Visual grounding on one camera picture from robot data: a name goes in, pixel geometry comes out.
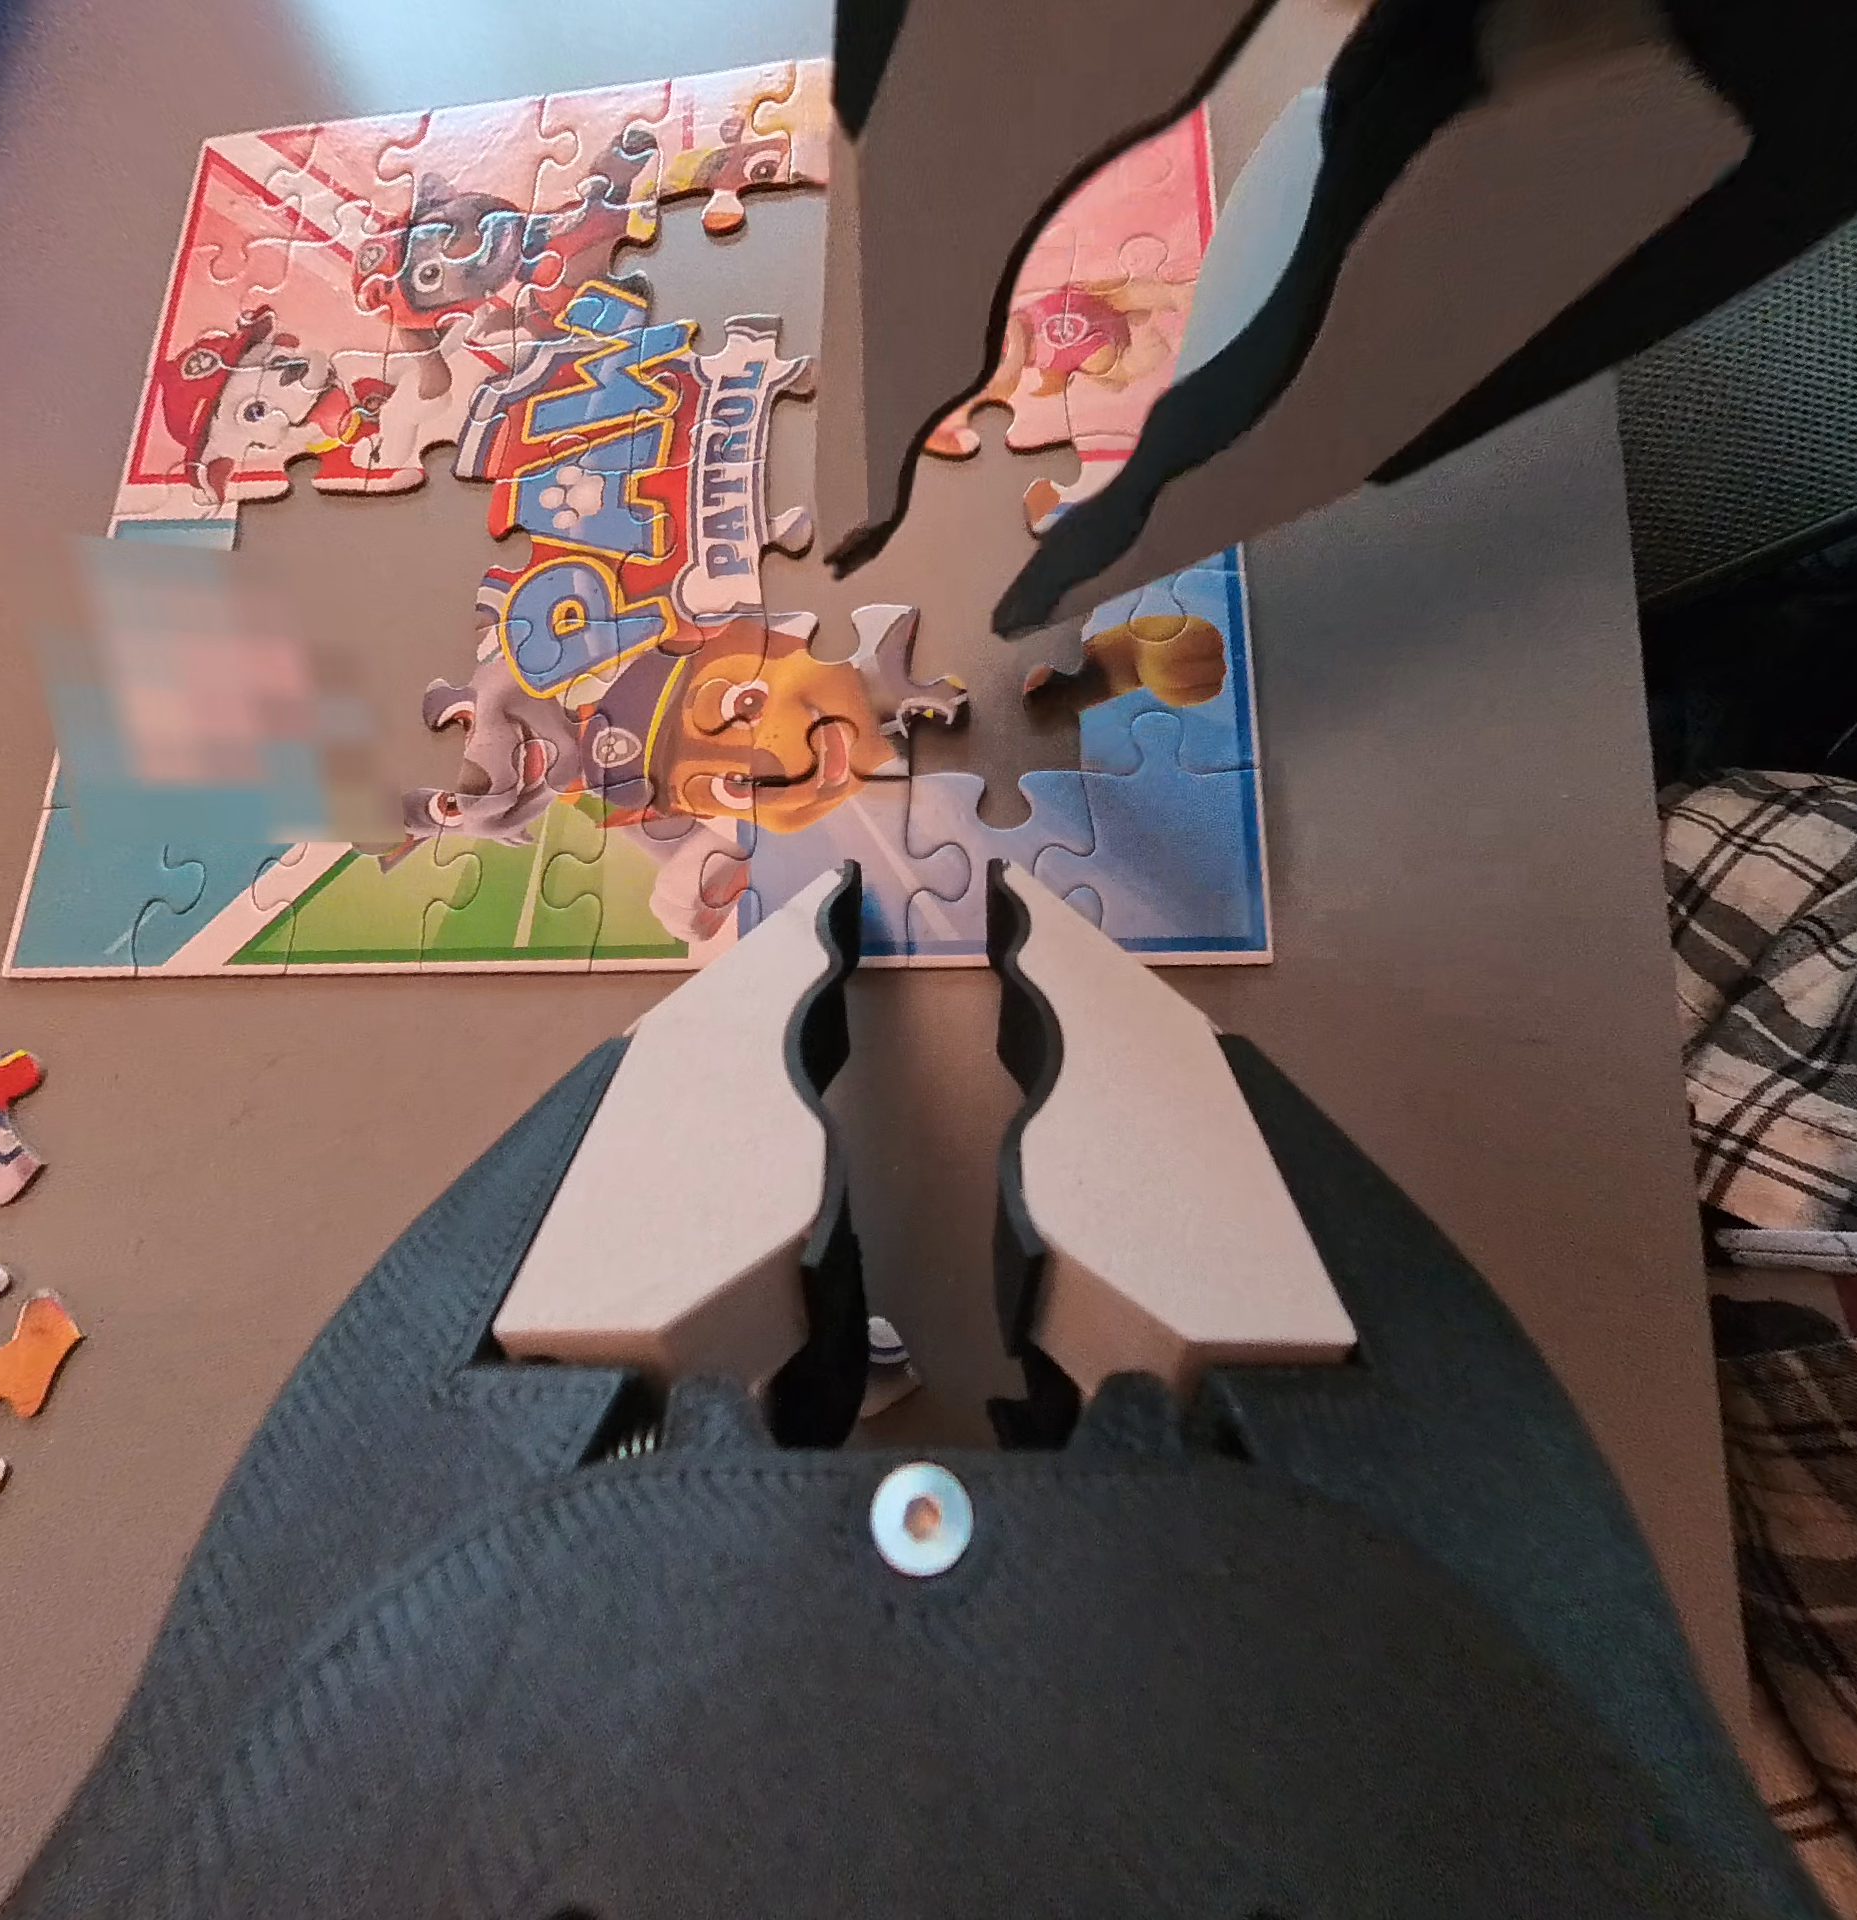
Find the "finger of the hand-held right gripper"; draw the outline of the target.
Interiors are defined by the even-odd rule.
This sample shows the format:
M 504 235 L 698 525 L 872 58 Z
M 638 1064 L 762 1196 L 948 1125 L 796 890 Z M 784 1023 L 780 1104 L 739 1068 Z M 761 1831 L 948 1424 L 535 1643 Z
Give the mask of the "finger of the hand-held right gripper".
M 1126 464 L 993 629 L 1357 492 L 1747 151 L 1664 4 L 1370 4 L 1233 179 Z
M 1232 180 L 1370 4 L 838 4 L 819 549 L 859 573 L 923 461 L 1071 443 L 1106 485 L 1181 356 Z

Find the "partly assembled cartoon jigsaw puzzle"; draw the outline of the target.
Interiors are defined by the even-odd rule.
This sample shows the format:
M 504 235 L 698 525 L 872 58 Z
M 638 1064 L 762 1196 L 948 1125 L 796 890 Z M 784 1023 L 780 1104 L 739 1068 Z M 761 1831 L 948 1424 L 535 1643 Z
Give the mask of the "partly assembled cartoon jigsaw puzzle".
M 1144 959 L 1274 957 L 1237 549 L 1029 671 L 1079 731 L 1021 820 L 930 727 L 909 780 L 819 786 L 799 696 L 857 640 L 774 573 L 814 542 L 806 325 L 746 310 L 767 247 L 715 258 L 714 322 L 646 269 L 665 232 L 818 210 L 829 81 L 792 58 L 200 143 L 108 522 L 136 549 L 101 557 L 91 684 L 54 690 L 6 975 L 680 970 L 844 860 L 876 961 L 980 964 L 993 860 Z M 364 696 L 341 650 L 416 644 L 339 592 L 293 640 L 241 522 L 408 494 L 437 452 L 487 509 L 447 564 L 468 637 L 434 642 L 403 818 L 341 829 L 313 670 Z

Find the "person's plaid shirt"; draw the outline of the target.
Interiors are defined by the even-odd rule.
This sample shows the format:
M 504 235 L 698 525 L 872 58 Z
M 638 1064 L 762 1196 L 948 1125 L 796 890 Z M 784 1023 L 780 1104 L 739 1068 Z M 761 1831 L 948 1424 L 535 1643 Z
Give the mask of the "person's plaid shirt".
M 1753 1772 L 1857 1916 L 1857 783 L 1659 796 Z

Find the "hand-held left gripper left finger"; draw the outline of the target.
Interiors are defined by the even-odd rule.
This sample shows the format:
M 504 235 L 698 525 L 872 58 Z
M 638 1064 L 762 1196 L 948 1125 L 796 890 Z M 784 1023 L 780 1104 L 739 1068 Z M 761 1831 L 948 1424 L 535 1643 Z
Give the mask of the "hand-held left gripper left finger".
M 838 1446 L 869 1378 L 844 1068 L 859 865 L 805 885 L 627 1032 L 492 1318 L 510 1358 L 757 1393 L 771 1435 Z

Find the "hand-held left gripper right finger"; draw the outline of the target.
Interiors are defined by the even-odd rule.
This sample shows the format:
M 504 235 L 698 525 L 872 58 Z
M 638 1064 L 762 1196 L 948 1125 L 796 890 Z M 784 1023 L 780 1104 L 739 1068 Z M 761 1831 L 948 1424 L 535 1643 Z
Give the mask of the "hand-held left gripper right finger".
M 1003 1446 L 1064 1446 L 1115 1378 L 1189 1406 L 1215 1369 L 1346 1364 L 1354 1327 L 1222 1032 L 1016 863 L 987 863 Z

